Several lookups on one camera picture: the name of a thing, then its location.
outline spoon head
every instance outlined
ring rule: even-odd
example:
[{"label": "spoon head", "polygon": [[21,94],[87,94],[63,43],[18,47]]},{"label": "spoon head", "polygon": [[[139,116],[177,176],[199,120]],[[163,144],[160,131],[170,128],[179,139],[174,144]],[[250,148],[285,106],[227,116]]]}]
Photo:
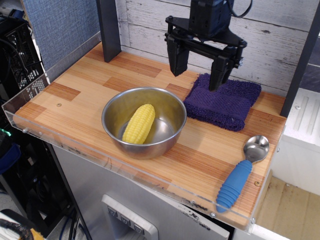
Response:
[{"label": "spoon head", "polygon": [[253,136],[244,145],[243,152],[251,163],[261,161],[269,152],[269,141],[262,135]]}]

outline yellow corn cob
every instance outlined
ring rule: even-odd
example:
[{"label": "yellow corn cob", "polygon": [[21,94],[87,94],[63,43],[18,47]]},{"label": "yellow corn cob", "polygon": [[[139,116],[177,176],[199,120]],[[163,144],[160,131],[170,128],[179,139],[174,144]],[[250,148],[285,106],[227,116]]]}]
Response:
[{"label": "yellow corn cob", "polygon": [[131,117],[122,136],[122,141],[143,144],[155,120],[155,108],[151,104],[140,106]]}]

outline metal spoon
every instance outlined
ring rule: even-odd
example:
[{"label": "metal spoon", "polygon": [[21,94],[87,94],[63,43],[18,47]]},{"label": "metal spoon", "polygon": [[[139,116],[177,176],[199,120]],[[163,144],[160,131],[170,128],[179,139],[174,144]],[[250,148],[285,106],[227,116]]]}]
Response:
[{"label": "metal spoon", "polygon": [[[265,136],[257,135],[251,137],[244,145],[243,152],[246,160],[239,162],[228,178],[222,184],[218,193],[216,203],[229,209],[238,199],[249,174],[252,163],[266,158],[269,152],[269,141]],[[225,208],[216,206],[218,213],[226,211]]]}]

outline purple towel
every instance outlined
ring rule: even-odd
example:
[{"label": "purple towel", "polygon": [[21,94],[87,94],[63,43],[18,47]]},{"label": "purple towel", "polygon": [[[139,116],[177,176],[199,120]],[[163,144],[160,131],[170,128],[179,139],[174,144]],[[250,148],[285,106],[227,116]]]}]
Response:
[{"label": "purple towel", "polygon": [[217,91],[209,91],[210,75],[200,74],[184,100],[187,116],[231,131],[245,127],[250,108],[258,99],[257,83],[228,80]]}]

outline metal bowl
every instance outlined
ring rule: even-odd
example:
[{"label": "metal bowl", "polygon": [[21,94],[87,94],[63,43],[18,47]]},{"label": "metal bowl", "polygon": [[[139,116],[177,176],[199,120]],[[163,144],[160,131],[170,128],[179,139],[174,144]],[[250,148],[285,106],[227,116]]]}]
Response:
[{"label": "metal bowl", "polygon": [[[155,119],[143,144],[122,141],[122,135],[135,111],[151,104]],[[113,97],[102,112],[102,125],[114,144],[135,159],[152,159],[165,154],[177,142],[187,120],[183,102],[173,93],[156,87],[138,87]]]}]

